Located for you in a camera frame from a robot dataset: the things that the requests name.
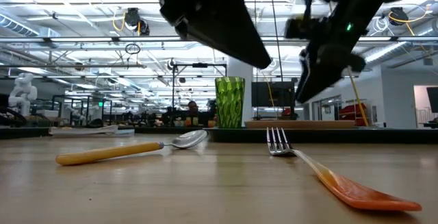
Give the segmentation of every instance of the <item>wooden board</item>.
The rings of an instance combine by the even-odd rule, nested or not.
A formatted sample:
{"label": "wooden board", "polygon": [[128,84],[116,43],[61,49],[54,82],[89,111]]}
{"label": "wooden board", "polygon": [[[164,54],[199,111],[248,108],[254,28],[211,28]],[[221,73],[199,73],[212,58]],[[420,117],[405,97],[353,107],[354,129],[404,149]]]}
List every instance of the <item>wooden board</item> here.
{"label": "wooden board", "polygon": [[351,129],[354,121],[245,121],[246,128],[266,129],[278,127],[283,129]]}
{"label": "wooden board", "polygon": [[331,170],[416,201],[421,212],[358,211],[299,158],[263,144],[201,144],[62,167],[59,153],[175,136],[0,141],[0,223],[436,223],[437,145],[296,145]]}

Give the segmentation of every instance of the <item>wooden table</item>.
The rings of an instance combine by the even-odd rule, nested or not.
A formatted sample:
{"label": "wooden table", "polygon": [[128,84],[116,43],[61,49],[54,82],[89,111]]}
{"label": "wooden table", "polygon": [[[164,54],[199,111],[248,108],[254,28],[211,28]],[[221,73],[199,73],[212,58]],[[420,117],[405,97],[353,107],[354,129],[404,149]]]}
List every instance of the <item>wooden table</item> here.
{"label": "wooden table", "polygon": [[34,138],[0,142],[0,223],[436,223],[435,145],[298,145],[337,173],[417,201],[422,212],[354,210],[296,158],[271,158],[263,144],[166,147],[148,155],[61,167],[59,153],[135,138]]}

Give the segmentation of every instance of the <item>green cup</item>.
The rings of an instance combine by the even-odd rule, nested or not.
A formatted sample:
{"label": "green cup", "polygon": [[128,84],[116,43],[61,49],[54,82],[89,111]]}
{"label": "green cup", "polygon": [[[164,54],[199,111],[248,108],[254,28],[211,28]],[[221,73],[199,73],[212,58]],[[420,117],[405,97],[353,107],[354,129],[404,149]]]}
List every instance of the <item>green cup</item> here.
{"label": "green cup", "polygon": [[241,128],[245,79],[218,77],[215,83],[219,128]]}

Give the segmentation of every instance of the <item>metal fork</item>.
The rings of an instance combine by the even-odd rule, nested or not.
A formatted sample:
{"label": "metal fork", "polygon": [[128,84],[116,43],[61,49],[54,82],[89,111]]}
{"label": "metal fork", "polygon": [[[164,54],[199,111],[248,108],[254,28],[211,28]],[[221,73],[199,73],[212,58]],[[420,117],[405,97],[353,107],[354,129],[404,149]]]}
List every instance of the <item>metal fork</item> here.
{"label": "metal fork", "polygon": [[269,129],[269,127],[266,128],[266,141],[268,142],[269,153],[273,156],[296,156],[294,153],[294,149],[286,139],[286,134],[283,128],[281,128],[281,134],[278,127],[276,127],[275,130],[276,132],[274,131],[273,127],[271,127],[271,129]]}

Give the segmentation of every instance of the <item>ceiling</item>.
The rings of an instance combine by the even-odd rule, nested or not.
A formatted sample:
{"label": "ceiling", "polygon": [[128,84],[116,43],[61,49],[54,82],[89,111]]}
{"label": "ceiling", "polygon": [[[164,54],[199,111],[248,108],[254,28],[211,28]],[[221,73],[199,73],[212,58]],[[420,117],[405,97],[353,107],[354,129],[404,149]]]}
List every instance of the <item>ceiling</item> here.
{"label": "ceiling", "polygon": [[[285,22],[289,17],[304,12],[304,1],[245,1],[260,36],[271,38],[271,42],[266,42],[266,49],[274,61],[267,69],[263,70],[263,73],[274,81],[278,80],[276,76],[281,74],[280,70],[288,77],[299,76],[301,67],[298,62],[298,54],[306,43],[285,43],[277,47],[272,37],[276,36],[276,30],[279,36],[283,35]],[[390,8],[394,6],[402,7],[409,15],[409,19],[423,16],[422,19],[411,23],[413,31],[418,32],[418,28],[438,14],[437,2],[437,0],[402,0],[382,5],[376,14],[376,18],[368,27],[370,31],[368,36],[410,35],[406,26],[388,25],[387,20],[378,19],[380,15],[388,14]],[[0,14],[4,14],[26,26],[26,28],[38,32],[40,36],[48,36],[48,32],[51,35],[61,37],[137,36],[137,32],[131,31],[127,27],[119,30],[123,26],[123,13],[127,11],[127,8],[139,8],[140,16],[147,21],[151,29],[150,37],[156,39],[153,42],[137,43],[141,48],[139,54],[129,55],[125,51],[130,42],[116,44],[108,42],[58,42],[56,47],[42,46],[38,43],[15,42],[3,44],[8,49],[4,51],[4,55],[1,55],[0,52],[0,62],[5,65],[26,64],[29,66],[90,64],[95,67],[78,68],[80,71],[74,68],[44,69],[43,71],[25,70],[32,70],[36,75],[64,76],[53,78],[53,81],[82,92],[102,90],[106,91],[104,92],[106,94],[103,95],[111,97],[110,91],[118,94],[120,94],[120,91],[125,91],[122,93],[123,97],[120,97],[120,95],[116,95],[118,97],[112,96],[114,101],[133,101],[147,98],[157,108],[163,108],[170,104],[172,79],[171,71],[169,71],[167,65],[171,59],[177,64],[195,62],[227,63],[228,56],[217,50],[196,42],[181,42],[177,39],[170,41],[169,37],[175,37],[177,34],[159,13],[157,0],[0,0]],[[312,13],[314,16],[326,16],[329,12],[330,7],[328,4],[321,2],[321,0],[313,2]],[[23,35],[4,27],[0,27],[0,36],[23,37]],[[354,51],[365,53],[373,49],[374,46],[378,45],[364,42],[358,44]],[[9,57],[8,50],[10,49],[15,50],[15,56],[19,52],[25,52],[27,57]],[[282,68],[279,67],[279,58],[282,61]],[[220,76],[221,73],[224,72],[223,68],[220,67],[216,69],[214,67],[205,69],[187,67],[179,76],[187,76],[185,83],[177,82],[177,88],[180,91],[178,95],[182,98],[181,103],[187,103],[188,100],[195,99],[201,106],[205,105],[207,100],[214,96],[213,77]],[[127,77],[115,77],[111,80],[105,75]],[[212,77],[197,78],[196,76],[199,75]],[[150,92],[154,92],[153,97],[148,94]]]}

